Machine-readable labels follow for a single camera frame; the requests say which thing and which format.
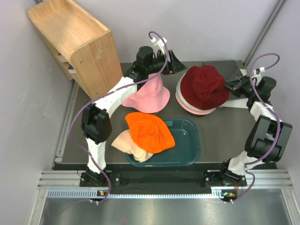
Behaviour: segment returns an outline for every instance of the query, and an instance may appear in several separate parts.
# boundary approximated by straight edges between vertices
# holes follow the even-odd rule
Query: wooden shelf
[[[109,91],[122,77],[110,29],[72,0],[49,0],[28,10],[28,16],[69,79],[92,98]],[[75,69],[69,74],[60,53]]]

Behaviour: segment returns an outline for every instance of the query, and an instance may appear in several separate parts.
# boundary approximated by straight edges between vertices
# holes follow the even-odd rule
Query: dark red bucket hat
[[[192,106],[208,110],[222,105],[229,98],[225,79],[214,66],[191,67],[182,78],[180,90]]]

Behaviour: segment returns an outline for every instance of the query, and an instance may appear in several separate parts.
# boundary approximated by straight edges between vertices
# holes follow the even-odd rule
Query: beige hat
[[[112,143],[112,146],[117,148],[118,150],[127,153],[133,154],[136,161],[140,163],[147,161],[149,158],[153,156],[153,153],[146,152],[141,149],[139,146],[134,143],[130,136],[130,131],[123,131]]]

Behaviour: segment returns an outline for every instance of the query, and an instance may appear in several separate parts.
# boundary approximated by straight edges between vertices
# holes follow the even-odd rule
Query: orange bucket hat
[[[157,116],[133,112],[125,117],[132,140],[141,149],[160,153],[175,146],[174,138],[167,125]]]

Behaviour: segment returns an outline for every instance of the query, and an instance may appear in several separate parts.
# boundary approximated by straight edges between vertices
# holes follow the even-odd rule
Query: tray
[[[146,162],[140,163],[132,154],[125,154],[128,162],[137,167],[187,166],[198,160],[201,153],[196,124],[186,118],[162,119],[175,139],[175,147],[154,154]]]

